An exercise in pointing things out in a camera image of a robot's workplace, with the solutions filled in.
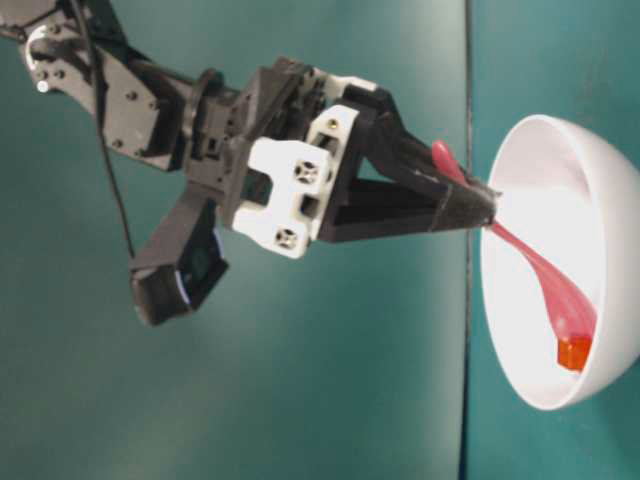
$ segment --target white bracket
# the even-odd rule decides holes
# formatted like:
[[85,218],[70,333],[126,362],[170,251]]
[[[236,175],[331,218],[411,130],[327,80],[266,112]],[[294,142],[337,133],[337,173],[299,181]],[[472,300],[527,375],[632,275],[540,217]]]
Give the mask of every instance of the white bracket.
[[[268,175],[273,183],[266,205],[245,200],[233,219],[233,230],[263,248],[290,258],[302,257],[322,225],[333,185],[358,111],[334,105],[311,123],[307,141],[256,140],[249,168]],[[311,145],[318,135],[334,140],[335,152]],[[314,208],[303,213],[307,201]]]

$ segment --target white bowl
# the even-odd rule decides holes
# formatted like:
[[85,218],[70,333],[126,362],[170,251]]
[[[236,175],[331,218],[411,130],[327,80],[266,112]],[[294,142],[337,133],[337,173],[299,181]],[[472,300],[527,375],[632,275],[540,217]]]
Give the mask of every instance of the white bowl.
[[583,371],[559,366],[533,269],[482,232],[485,310],[502,369],[533,407],[573,404],[614,381],[640,353],[640,174],[588,130],[533,115],[505,138],[489,185],[503,193],[496,219],[571,278],[598,313]]

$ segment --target cable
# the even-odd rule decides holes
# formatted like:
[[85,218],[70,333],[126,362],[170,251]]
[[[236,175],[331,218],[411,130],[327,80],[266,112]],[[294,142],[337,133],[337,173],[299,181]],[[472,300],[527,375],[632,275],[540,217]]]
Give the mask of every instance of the cable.
[[104,94],[104,83],[102,78],[102,72],[98,65],[98,56],[96,55],[96,50],[93,44],[93,40],[91,39],[91,35],[89,34],[87,19],[84,16],[82,8],[80,7],[80,3],[78,2],[78,0],[70,0],[70,1],[71,1],[71,7],[73,8],[73,14],[76,17],[76,21],[78,22],[80,35],[84,40],[84,43],[87,49],[87,55],[89,57],[89,67],[91,68],[91,84],[93,85],[95,126],[98,134],[100,150],[102,152],[104,166],[107,171],[107,178],[109,180],[109,186],[111,187],[111,193],[113,194],[113,198],[116,201],[118,214],[120,216],[120,223],[122,224],[122,229],[124,230],[124,238],[127,243],[127,250],[129,252],[129,257],[133,258],[135,256],[135,251],[133,248],[133,241],[131,240],[131,232],[129,230],[127,212],[124,208],[124,202],[122,201],[122,196],[120,195],[118,182],[116,181],[116,176],[113,172],[113,164],[111,163],[111,158],[109,157],[109,151],[107,149],[106,141],[104,138],[104,132],[103,132],[104,111],[103,111],[103,103],[102,103],[103,94]]
[[0,37],[8,38],[16,42],[24,43],[27,41],[27,35],[20,27],[5,27],[0,26]]

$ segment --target bolt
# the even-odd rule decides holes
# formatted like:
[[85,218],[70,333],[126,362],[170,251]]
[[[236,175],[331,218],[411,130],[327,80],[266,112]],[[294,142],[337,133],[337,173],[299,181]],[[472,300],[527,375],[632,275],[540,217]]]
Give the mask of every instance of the bolt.
[[276,233],[276,244],[287,250],[293,250],[298,243],[298,236],[288,228],[281,228]]
[[318,167],[311,162],[299,162],[293,174],[300,183],[311,185],[318,176]]

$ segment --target teal wall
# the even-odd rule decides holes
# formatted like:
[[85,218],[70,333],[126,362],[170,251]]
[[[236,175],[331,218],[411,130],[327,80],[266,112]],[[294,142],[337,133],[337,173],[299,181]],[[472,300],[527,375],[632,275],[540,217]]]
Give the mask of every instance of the teal wall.
[[[488,178],[507,131],[547,113],[592,129],[640,167],[637,1],[472,1],[473,163]],[[640,261],[629,252],[630,261]],[[508,385],[474,276],[467,477],[640,478],[640,367],[590,400],[545,413]]]
[[[464,158],[461,0],[113,3],[161,64],[234,86],[280,54],[357,74]],[[293,262],[225,233],[202,310],[144,328],[89,118],[37,94],[9,43],[0,58],[1,478],[456,477],[463,234]],[[140,244],[183,180],[115,161]]]

